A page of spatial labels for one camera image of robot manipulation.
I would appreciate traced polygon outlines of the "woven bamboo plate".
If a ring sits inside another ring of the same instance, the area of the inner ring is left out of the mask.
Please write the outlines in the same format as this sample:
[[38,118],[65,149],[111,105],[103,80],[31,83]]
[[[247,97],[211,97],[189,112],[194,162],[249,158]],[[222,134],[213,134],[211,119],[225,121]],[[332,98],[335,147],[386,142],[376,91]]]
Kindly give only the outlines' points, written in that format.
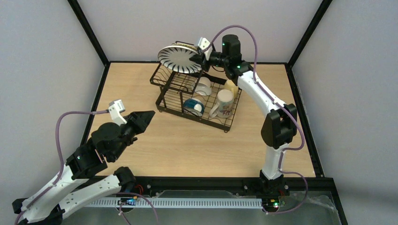
[[182,46],[182,47],[187,47],[190,49],[193,49],[194,51],[197,50],[197,47],[194,45],[188,45],[188,44],[182,44],[182,43],[174,43],[173,46]]

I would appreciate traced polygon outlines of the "beige mug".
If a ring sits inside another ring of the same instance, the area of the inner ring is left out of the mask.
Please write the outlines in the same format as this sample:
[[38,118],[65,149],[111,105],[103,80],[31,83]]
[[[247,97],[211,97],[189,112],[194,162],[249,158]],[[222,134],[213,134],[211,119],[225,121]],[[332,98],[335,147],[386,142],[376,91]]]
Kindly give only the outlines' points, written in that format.
[[232,106],[234,103],[234,94],[230,90],[222,89],[216,95],[216,102],[209,112],[209,118],[228,118],[232,115]]

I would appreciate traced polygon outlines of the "teal patterned white bowl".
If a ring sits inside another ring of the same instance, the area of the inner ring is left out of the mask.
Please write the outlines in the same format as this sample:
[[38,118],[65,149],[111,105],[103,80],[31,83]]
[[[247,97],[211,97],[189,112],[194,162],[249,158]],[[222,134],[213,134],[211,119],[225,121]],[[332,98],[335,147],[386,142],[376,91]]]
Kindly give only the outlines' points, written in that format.
[[187,112],[195,115],[195,116],[203,116],[205,106],[202,102],[196,98],[190,98],[184,101],[183,108]]

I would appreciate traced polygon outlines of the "yellow mug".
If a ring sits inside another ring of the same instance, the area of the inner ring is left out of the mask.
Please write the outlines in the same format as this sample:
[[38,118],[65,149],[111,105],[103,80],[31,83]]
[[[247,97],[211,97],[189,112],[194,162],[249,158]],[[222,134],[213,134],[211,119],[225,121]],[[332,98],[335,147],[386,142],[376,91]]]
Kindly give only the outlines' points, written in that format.
[[229,90],[233,93],[233,97],[237,98],[239,87],[234,84],[232,80],[227,80],[223,86],[225,90]]

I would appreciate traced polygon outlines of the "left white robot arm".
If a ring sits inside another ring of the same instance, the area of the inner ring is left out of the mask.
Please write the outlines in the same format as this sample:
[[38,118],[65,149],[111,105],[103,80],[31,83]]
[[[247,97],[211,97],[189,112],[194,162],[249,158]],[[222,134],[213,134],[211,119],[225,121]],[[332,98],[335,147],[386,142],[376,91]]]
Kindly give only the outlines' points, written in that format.
[[59,225],[78,209],[102,197],[128,192],[136,185],[130,168],[119,167],[111,175],[88,185],[97,173],[114,163],[139,134],[145,132],[154,111],[132,112],[121,116],[107,110],[112,121],[92,132],[87,142],[67,159],[60,160],[60,170],[36,194],[13,201],[17,225]]

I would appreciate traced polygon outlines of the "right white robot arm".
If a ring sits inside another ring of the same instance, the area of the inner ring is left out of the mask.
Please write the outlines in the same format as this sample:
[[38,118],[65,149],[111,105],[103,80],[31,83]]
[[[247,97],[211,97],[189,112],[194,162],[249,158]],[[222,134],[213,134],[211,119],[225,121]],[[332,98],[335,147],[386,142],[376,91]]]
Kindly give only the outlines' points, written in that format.
[[278,98],[259,78],[256,63],[242,59],[238,36],[222,37],[222,51],[213,49],[213,43],[201,37],[197,53],[190,61],[208,71],[211,66],[220,66],[236,86],[245,91],[262,111],[265,120],[261,137],[266,144],[265,164],[260,171],[260,186],[268,192],[277,192],[283,184],[283,157],[291,150],[290,143],[297,133],[303,133],[297,122],[297,108]]

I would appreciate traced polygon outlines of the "plain white bowl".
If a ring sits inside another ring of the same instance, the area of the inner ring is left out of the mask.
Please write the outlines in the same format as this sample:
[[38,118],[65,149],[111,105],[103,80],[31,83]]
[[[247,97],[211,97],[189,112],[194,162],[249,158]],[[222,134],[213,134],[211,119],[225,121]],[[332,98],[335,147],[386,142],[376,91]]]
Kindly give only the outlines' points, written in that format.
[[198,84],[194,81],[191,87],[194,89],[194,92],[199,95],[210,96],[212,94],[211,81],[207,77],[201,77]]

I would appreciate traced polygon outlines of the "blue striped white plate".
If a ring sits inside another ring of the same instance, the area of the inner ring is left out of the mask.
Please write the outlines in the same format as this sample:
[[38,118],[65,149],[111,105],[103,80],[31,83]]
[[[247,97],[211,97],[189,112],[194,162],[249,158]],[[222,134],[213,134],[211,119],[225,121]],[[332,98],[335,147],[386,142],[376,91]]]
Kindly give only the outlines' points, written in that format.
[[182,74],[193,74],[200,72],[199,67],[189,60],[190,56],[197,54],[197,50],[169,45],[162,48],[158,52],[159,62],[166,68],[182,73]]

